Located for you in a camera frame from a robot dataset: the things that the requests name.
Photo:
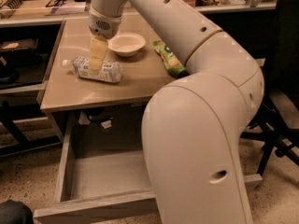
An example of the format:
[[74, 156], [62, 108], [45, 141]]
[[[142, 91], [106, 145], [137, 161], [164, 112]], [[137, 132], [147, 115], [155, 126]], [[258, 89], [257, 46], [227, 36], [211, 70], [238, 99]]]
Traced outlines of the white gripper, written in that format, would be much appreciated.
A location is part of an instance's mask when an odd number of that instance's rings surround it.
[[96, 11], [89, 10], [89, 27], [93, 35], [90, 48], [90, 68], [100, 70], [108, 50], [107, 39], [112, 38], [119, 31], [121, 17], [108, 17]]

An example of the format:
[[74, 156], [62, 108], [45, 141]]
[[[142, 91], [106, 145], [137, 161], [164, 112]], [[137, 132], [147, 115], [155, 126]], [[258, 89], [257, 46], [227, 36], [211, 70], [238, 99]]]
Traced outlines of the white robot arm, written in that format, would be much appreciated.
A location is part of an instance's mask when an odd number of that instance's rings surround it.
[[182, 0], [92, 0], [89, 26], [113, 37], [131, 3], [186, 67], [142, 120], [149, 179], [163, 224], [253, 224], [240, 135], [263, 99], [257, 62]]

